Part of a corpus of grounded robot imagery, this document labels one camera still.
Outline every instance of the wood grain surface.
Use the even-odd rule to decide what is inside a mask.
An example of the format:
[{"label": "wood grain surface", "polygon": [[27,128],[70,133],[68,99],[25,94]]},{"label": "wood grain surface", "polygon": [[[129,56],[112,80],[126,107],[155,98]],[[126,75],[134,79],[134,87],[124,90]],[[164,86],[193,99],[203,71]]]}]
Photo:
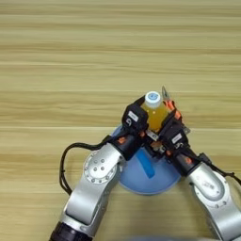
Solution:
[{"label": "wood grain surface", "polygon": [[[241,177],[240,64],[240,0],[0,0],[0,240],[48,240],[64,148],[99,142],[162,85],[193,149]],[[69,155],[72,185],[87,154]],[[144,234],[212,237],[184,181],[152,197],[117,186],[95,240]]]}]

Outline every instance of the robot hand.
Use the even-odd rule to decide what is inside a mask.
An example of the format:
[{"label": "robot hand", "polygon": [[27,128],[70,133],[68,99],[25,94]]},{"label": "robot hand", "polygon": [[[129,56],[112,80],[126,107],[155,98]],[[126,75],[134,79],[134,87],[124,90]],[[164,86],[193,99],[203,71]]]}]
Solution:
[{"label": "robot hand", "polygon": [[[108,197],[118,182],[126,161],[145,146],[151,155],[167,156],[179,172],[186,177],[195,196],[207,212],[210,226],[217,238],[237,240],[241,237],[241,213],[233,203],[225,176],[203,153],[195,155],[186,135],[190,132],[182,122],[165,88],[163,97],[169,115],[158,133],[148,130],[148,114],[140,106],[141,97],[127,106],[122,117],[122,128],[115,136],[107,136],[98,145],[73,143],[62,155],[59,182],[71,195],[51,235],[50,241],[89,241],[95,236],[104,215]],[[84,165],[84,173],[74,189],[69,187],[64,175],[64,160],[71,148],[93,151]]]}]

